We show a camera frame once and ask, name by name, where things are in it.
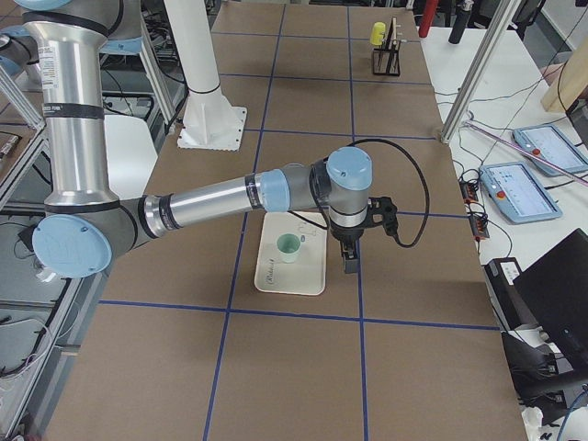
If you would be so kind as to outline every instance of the white cable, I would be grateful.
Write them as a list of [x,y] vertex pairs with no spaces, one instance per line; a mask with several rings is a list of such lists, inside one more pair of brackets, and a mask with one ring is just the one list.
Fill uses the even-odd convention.
[[[27,373],[27,371],[32,366],[34,366],[37,363],[39,363],[47,355],[47,353],[51,349],[51,342],[53,341],[53,333],[45,325],[45,323],[43,323],[41,320],[36,319],[34,317],[30,317],[28,319],[23,319],[23,320],[17,320],[15,322],[0,324],[0,329],[5,328],[5,327],[8,327],[8,326],[15,326],[17,324],[21,324],[21,323],[24,323],[24,322],[37,322],[38,324],[40,324],[43,327],[43,329],[45,330],[45,332],[47,333],[47,335],[50,337],[50,339],[49,339],[48,343],[45,345],[45,348],[40,353],[33,353],[33,354],[31,354],[31,355],[29,355],[27,357],[27,361],[26,361],[25,366],[23,368],[21,368],[15,374],[11,374],[11,375],[7,375],[5,377],[1,377],[0,378],[0,381],[13,381],[15,379],[19,379],[19,378],[23,377]],[[3,388],[3,387],[0,386],[0,391],[8,392],[10,390],[12,390],[12,388],[6,389],[6,388]]]
[[73,319],[72,324],[70,325],[69,328],[67,328],[67,330],[63,331],[61,334],[59,334],[57,336],[57,339],[59,340],[60,338],[62,338],[64,335],[67,335],[75,326],[75,323],[77,322],[78,317],[80,316],[80,305],[78,305],[76,302],[72,303],[73,306],[75,306],[75,318]]

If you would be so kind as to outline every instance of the black cable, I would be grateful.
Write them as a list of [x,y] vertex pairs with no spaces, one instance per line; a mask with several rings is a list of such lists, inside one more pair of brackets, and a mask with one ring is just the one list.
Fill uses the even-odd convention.
[[508,239],[509,247],[508,247],[508,253],[506,253],[505,258],[506,257],[510,257],[511,256],[511,252],[513,251],[513,239],[511,238],[511,235],[508,232],[506,232],[506,230],[503,227],[501,227],[497,223],[492,222],[490,219],[488,219],[488,223],[491,223],[496,228],[498,228],[501,232],[503,232],[504,235],[506,235],[506,238]]
[[43,174],[43,172],[41,172],[39,170],[39,168],[36,165],[34,165],[34,164],[33,164],[33,170],[35,170],[37,172],[37,175],[39,175],[39,177],[43,181],[45,181],[49,186],[51,186],[51,187],[53,186],[53,183],[49,179],[47,179],[47,177],[45,177],[45,175]]
[[[582,176],[579,176],[579,178],[581,178],[581,179],[584,179],[584,178],[585,178],[585,177],[587,177],[587,176],[588,176],[588,174],[586,174],[586,175],[582,175]],[[545,189],[546,189],[546,190],[552,190],[552,189],[554,189],[554,188],[565,187],[565,186],[567,186],[567,185],[569,185],[569,184],[573,184],[574,182],[576,182],[576,181],[574,181],[573,179],[571,179],[571,180],[569,180],[568,182],[564,182],[563,184],[557,184],[557,185],[555,185],[555,186],[549,186],[549,187],[545,187]]]
[[122,95],[122,99],[125,101],[125,103],[127,103],[127,106],[129,107],[129,112],[130,115],[132,117],[134,117],[135,115],[132,113],[132,108],[130,106],[130,102],[129,100],[125,97],[125,93],[122,90],[122,86],[120,85],[119,81],[114,77],[114,75],[112,73],[110,73],[110,71],[108,69],[102,69],[110,78],[112,78],[112,81],[115,82],[115,84],[117,85],[117,87],[119,88],[120,94]]
[[458,127],[458,141],[459,141],[459,144],[458,145],[459,145],[459,148],[461,150],[463,150],[464,152],[471,154],[474,158],[476,158],[478,161],[480,161],[481,164],[483,164],[484,160],[482,158],[480,158],[476,153],[471,152],[470,150],[466,149],[463,146],[463,140],[461,139],[461,129],[463,129],[463,127]]
[[123,117],[127,117],[128,116],[126,113],[119,112],[118,110],[115,110],[114,108],[110,107],[108,104],[109,103],[107,103],[104,99],[102,100],[102,107],[105,110],[108,110],[109,112],[112,112],[112,113],[116,113],[117,115],[122,115]]
[[315,227],[320,228],[321,230],[328,230],[329,229],[329,227],[325,227],[324,225],[321,225],[320,223],[317,223],[314,220],[310,220],[308,218],[305,218],[304,216],[297,213],[296,211],[289,210],[288,213],[290,213],[292,216],[296,216],[298,219],[302,219],[303,221],[308,222],[310,225],[314,225]]
[[25,227],[25,228],[28,228],[28,227],[30,227],[30,225],[26,225],[26,224],[24,224],[24,223],[13,222],[13,221],[11,221],[11,220],[9,220],[8,222],[2,222],[2,223],[0,223],[0,227],[1,227],[2,225],[17,225],[17,226],[19,226],[19,227]]
[[19,242],[22,242],[22,241],[20,239],[18,239],[15,242],[15,246],[12,247],[12,253],[15,255],[15,258],[17,258],[18,260],[27,260],[29,257],[32,257],[33,255],[35,255],[34,253],[27,254],[27,255],[18,255],[17,254],[17,245]]
[[409,160],[409,162],[413,165],[414,169],[416,170],[416,173],[419,175],[419,179],[421,180],[421,185],[423,186],[423,192],[424,192],[424,215],[423,215],[423,222],[421,223],[421,227],[419,228],[419,231],[416,233],[416,236],[414,237],[414,240],[411,243],[401,242],[398,234],[395,234],[394,236],[392,236],[394,238],[394,241],[396,241],[396,243],[400,247],[412,248],[415,245],[417,245],[419,240],[421,239],[421,236],[423,235],[423,232],[424,232],[424,228],[426,227],[426,223],[429,219],[429,214],[431,212],[431,196],[429,194],[429,186],[426,184],[426,180],[424,179],[423,171],[421,170],[421,167],[419,166],[419,164],[411,156],[411,154],[408,153],[403,147],[401,147],[396,142],[384,140],[382,138],[366,138],[363,140],[353,141],[348,145],[349,146],[356,146],[358,144],[364,144],[366,142],[379,142],[379,143],[388,144],[388,145],[394,147],[396,150],[401,152],[406,157],[406,159]]
[[317,182],[316,182],[316,170],[314,169],[314,164],[311,166],[311,172],[309,173],[309,188],[311,190],[311,196],[312,196],[312,200],[314,201],[314,205],[316,205],[316,208],[319,209],[319,212],[322,215],[322,219],[324,220],[324,223],[326,225],[326,229],[328,230],[331,226],[331,221],[329,220],[329,217],[327,216],[327,214],[324,212],[324,209],[322,208],[321,205],[321,201],[319,201],[319,197],[317,196]]
[[466,167],[457,159],[452,159],[452,161],[461,167],[461,174],[463,175],[466,172]]
[[22,140],[22,136],[20,136],[18,133],[13,133],[12,131],[0,130],[0,133],[4,133],[5,135],[18,136],[18,140]]

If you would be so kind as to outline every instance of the brown cardboard sheet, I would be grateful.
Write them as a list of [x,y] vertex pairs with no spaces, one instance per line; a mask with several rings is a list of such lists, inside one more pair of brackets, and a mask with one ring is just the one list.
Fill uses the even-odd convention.
[[355,322],[232,315],[210,441],[363,437]]
[[[147,186],[165,195],[251,173],[258,134],[246,132],[239,152],[181,150],[170,137]],[[243,216],[203,222],[122,256],[104,299],[224,307],[231,291]]]
[[521,441],[499,333],[366,324],[369,439]]
[[349,83],[276,78],[266,129],[351,134]]
[[430,85],[354,83],[357,136],[434,139],[443,123]]
[[401,45],[400,76],[374,75],[371,71],[373,46],[369,40],[351,41],[353,79],[356,81],[431,84],[421,44],[409,41]]
[[43,439],[201,434],[223,320],[217,312],[98,306]]
[[[399,216],[404,243],[413,240],[422,218]],[[379,232],[366,232],[361,258],[366,317],[496,325],[465,219],[429,218],[412,249],[382,239]]]
[[283,5],[223,2],[213,32],[277,35]]
[[269,76],[277,37],[267,35],[213,34],[219,74]]
[[[411,13],[391,12],[416,40]],[[223,93],[248,107],[242,148],[181,150],[170,137],[148,191],[308,164],[354,135],[388,135],[431,187],[422,242],[405,250],[366,232],[358,276],[343,273],[330,238],[326,289],[313,298],[254,288],[261,211],[135,250],[115,265],[104,298],[138,303],[99,306],[50,441],[524,437],[449,151],[434,138],[441,122],[419,44],[404,45],[414,50],[405,81],[383,84],[360,65],[364,41],[347,40],[368,38],[382,14],[390,11],[223,3],[214,41]],[[280,27],[291,37],[276,38]],[[409,242],[423,211],[416,173],[391,148],[365,147],[373,195],[412,213],[400,216]]]
[[282,37],[277,52],[275,75],[348,80],[347,40]]
[[259,130],[264,118],[268,78],[221,76],[222,93],[236,107],[247,107],[246,129]]
[[288,6],[282,35],[347,39],[347,13],[342,7]]

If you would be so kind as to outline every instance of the white table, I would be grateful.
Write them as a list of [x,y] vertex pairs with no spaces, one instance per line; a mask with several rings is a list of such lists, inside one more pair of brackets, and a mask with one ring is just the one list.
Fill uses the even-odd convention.
[[[450,28],[431,28],[426,39],[422,40],[424,56],[427,61],[431,81],[436,92],[451,94],[461,87],[469,65],[484,36],[484,30],[466,29],[466,32],[458,45],[447,42]],[[509,96],[513,92],[526,88],[540,78],[540,73],[531,56],[526,51],[523,42],[515,32],[508,31],[503,37],[498,51],[489,63],[488,69],[476,91],[474,99],[492,98],[497,96]],[[528,89],[516,96],[471,103],[469,109],[477,120],[497,128],[504,128],[516,111],[523,106],[529,96]],[[548,90],[545,82],[541,82],[528,97],[523,108],[509,127],[519,128],[551,122],[562,118],[561,113],[548,113],[543,110],[540,100]],[[455,96],[436,96],[439,104],[441,118],[447,117],[451,106],[444,104],[455,100]],[[563,119],[556,125],[574,143],[580,142],[578,134],[567,119]],[[500,135],[502,130],[488,131]],[[470,129],[461,130],[462,145],[468,150],[484,158],[494,142]],[[511,131],[506,131],[503,138],[511,139]],[[454,159],[460,161],[466,168],[478,168],[480,161],[459,148],[458,135],[451,140],[451,151]],[[507,147],[497,144],[486,160],[486,164],[498,164],[510,161],[521,161],[522,156]],[[566,182],[567,177],[549,178],[543,176],[535,166],[531,165],[539,181],[545,185],[555,185]],[[509,222],[496,208],[494,203],[485,198],[485,208],[489,219],[503,227],[513,240],[512,256],[516,257],[523,270],[533,264],[538,258],[550,250],[571,231],[580,227],[588,231],[588,188],[579,184],[550,191],[551,196],[558,201],[563,216],[556,220],[514,225]],[[481,243],[480,260],[482,264],[488,263],[496,257],[504,257],[509,248],[508,239],[496,227],[489,225],[491,239]],[[587,409],[576,411],[571,416],[566,426],[563,439],[584,439],[588,437]],[[557,433],[558,429],[545,428],[544,432]]]

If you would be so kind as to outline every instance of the metal pole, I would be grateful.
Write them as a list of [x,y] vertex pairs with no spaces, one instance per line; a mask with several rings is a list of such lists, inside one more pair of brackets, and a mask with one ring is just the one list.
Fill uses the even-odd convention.
[[521,0],[502,0],[498,5],[490,27],[486,31],[484,40],[482,40],[473,62],[471,62],[466,78],[463,80],[463,84],[459,89],[456,101],[441,130],[441,142],[449,144],[461,124],[461,119],[468,110],[469,102],[484,75],[488,61],[492,57],[494,50],[498,47],[498,43],[520,3]]
[[151,83],[153,92],[155,93],[155,98],[157,98],[157,103],[159,104],[159,108],[162,110],[162,115],[164,115],[165,123],[173,123],[172,119],[174,118],[175,109],[172,103],[172,98],[169,94],[169,89],[167,88],[167,84],[165,83],[164,76],[159,70],[159,65],[157,64],[157,60],[155,59],[155,52],[153,50],[151,38],[149,37],[149,31],[147,30],[145,20],[142,16],[141,36],[142,45],[140,56],[141,62],[143,63],[143,67],[145,68],[145,73],[147,74],[147,78]]
[[27,125],[35,130],[41,130],[45,127],[45,120],[40,113],[31,104],[28,98],[20,91],[17,84],[4,68],[0,66],[0,90],[2,90],[8,101],[17,109],[20,116],[25,120]]
[[534,155],[534,154],[532,154],[532,153],[526,152],[525,150],[521,149],[521,148],[520,148],[518,145],[516,145],[516,144],[515,144],[515,143],[513,143],[513,142],[509,142],[509,141],[507,141],[507,140],[503,140],[501,137],[499,137],[499,136],[496,136],[496,135],[494,135],[493,133],[490,133],[489,131],[487,131],[487,130],[484,130],[484,129],[483,129],[483,128],[481,128],[481,127],[475,126],[474,124],[472,124],[472,123],[471,123],[471,122],[469,122],[469,121],[466,121],[466,122],[465,122],[465,126],[466,126],[466,127],[470,127],[471,129],[474,129],[475,131],[478,131],[479,133],[481,133],[481,134],[483,134],[483,135],[486,135],[486,136],[488,136],[489,138],[492,138],[493,140],[495,140],[496,142],[499,142],[499,143],[501,143],[502,145],[506,145],[507,147],[510,147],[511,149],[518,151],[518,152],[519,152],[519,153],[521,153],[522,155],[524,155],[524,156],[526,156],[526,157],[528,157],[528,158],[531,158],[531,159],[532,159],[532,160],[534,160],[534,161],[538,161],[538,162],[542,163],[543,165],[546,165],[546,166],[548,166],[548,167],[551,167],[551,168],[553,168],[554,170],[557,170],[557,171],[558,171],[558,172],[560,172],[562,175],[566,175],[566,176],[567,176],[567,177],[569,177],[570,179],[573,179],[574,181],[576,181],[578,184],[582,184],[583,186],[585,186],[585,187],[588,187],[588,181],[585,181],[585,180],[584,180],[584,179],[582,179],[581,177],[578,177],[578,176],[576,176],[576,175],[573,175],[572,173],[570,173],[570,172],[568,172],[568,171],[564,170],[564,169],[563,169],[563,168],[561,168],[561,167],[558,167],[558,166],[557,166],[557,165],[555,165],[555,164],[552,164],[552,163],[551,163],[551,162],[549,162],[549,161],[546,161],[546,160],[545,160],[545,159],[543,159],[543,158],[539,158],[539,157],[535,156],[535,155]]

